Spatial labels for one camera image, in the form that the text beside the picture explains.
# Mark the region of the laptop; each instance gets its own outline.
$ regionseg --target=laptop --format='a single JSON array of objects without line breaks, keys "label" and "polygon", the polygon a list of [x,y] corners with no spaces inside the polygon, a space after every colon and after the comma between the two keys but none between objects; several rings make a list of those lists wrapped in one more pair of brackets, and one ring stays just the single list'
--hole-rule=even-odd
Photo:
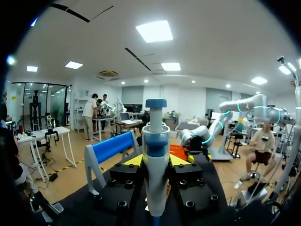
[{"label": "laptop", "polygon": [[130,120],[130,115],[128,112],[119,113],[121,122],[127,125],[137,123],[136,121]]}]

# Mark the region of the red object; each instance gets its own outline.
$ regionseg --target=red object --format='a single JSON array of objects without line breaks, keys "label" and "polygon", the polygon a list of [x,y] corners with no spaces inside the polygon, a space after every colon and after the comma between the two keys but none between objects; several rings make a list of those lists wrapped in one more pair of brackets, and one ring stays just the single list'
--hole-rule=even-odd
[{"label": "red object", "polygon": [[19,125],[19,133],[23,134],[23,125]]},{"label": "red object", "polygon": [[170,154],[173,154],[174,156],[177,156],[180,159],[183,159],[184,161],[187,161],[188,156],[185,153],[185,150],[180,145],[170,145],[169,146],[169,152]]}]

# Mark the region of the glass wall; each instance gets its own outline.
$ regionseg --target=glass wall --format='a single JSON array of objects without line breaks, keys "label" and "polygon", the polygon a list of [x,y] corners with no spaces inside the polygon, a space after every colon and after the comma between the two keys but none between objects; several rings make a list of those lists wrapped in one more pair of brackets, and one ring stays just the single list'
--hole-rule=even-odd
[{"label": "glass wall", "polygon": [[49,110],[55,119],[56,126],[65,126],[65,95],[66,87],[61,85],[52,85],[48,88]]},{"label": "glass wall", "polygon": [[24,131],[45,129],[47,113],[56,126],[66,126],[70,120],[71,86],[23,82],[9,83],[6,90],[8,116],[16,122],[16,129],[20,124]]},{"label": "glass wall", "polygon": [[23,101],[23,126],[25,131],[45,128],[47,84],[26,83]]}]

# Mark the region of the ceiling light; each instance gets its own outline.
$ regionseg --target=ceiling light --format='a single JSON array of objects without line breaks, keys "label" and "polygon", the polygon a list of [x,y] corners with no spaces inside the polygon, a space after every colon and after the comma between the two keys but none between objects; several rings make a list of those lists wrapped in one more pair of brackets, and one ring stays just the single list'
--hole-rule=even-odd
[{"label": "ceiling light", "polygon": [[296,69],[291,63],[287,63],[287,65],[289,65],[289,67],[290,67],[294,72],[297,71],[297,69]]},{"label": "ceiling light", "polygon": [[31,27],[34,27],[34,25],[35,25],[36,22],[37,22],[37,19],[38,19],[38,18],[36,18],[36,19],[33,21],[33,23],[31,24]]},{"label": "ceiling light", "polygon": [[14,65],[16,63],[16,59],[9,55],[7,58],[6,58],[6,62],[9,64],[9,65]]},{"label": "ceiling light", "polygon": [[180,71],[179,63],[162,63],[161,64],[165,71]]},{"label": "ceiling light", "polygon": [[82,66],[82,64],[70,61],[68,64],[66,64],[65,67],[69,67],[69,68],[73,68],[73,69],[79,69],[81,66]]},{"label": "ceiling light", "polygon": [[35,66],[27,66],[27,71],[28,72],[37,72],[38,67]]},{"label": "ceiling light", "polygon": [[279,70],[281,70],[286,75],[291,73],[291,71],[287,67],[285,67],[284,65],[280,66]]},{"label": "ceiling light", "polygon": [[253,82],[257,85],[262,85],[264,83],[267,83],[268,81],[262,77],[256,77],[256,78],[252,79],[251,82]]},{"label": "ceiling light", "polygon": [[173,39],[167,20],[142,24],[136,26],[136,29],[147,43]]}]

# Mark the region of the yellow black tape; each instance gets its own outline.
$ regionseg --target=yellow black tape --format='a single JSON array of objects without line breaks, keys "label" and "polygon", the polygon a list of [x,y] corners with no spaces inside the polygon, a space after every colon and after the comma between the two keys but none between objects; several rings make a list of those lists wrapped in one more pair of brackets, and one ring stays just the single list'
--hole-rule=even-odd
[{"label": "yellow black tape", "polygon": [[[81,163],[81,162],[83,162],[83,161],[85,161],[85,159],[82,159],[82,160],[76,162],[76,164],[79,164],[79,163]],[[66,170],[66,169],[68,169],[68,168],[71,168],[71,167],[74,167],[74,166],[73,166],[73,165],[70,165],[70,166],[66,166],[66,167],[64,167],[64,168],[62,168],[62,169],[55,170],[55,171],[53,171],[52,173],[48,173],[48,176],[51,176],[51,175],[56,174],[56,173],[58,173],[58,172],[62,172],[62,171]]]}]

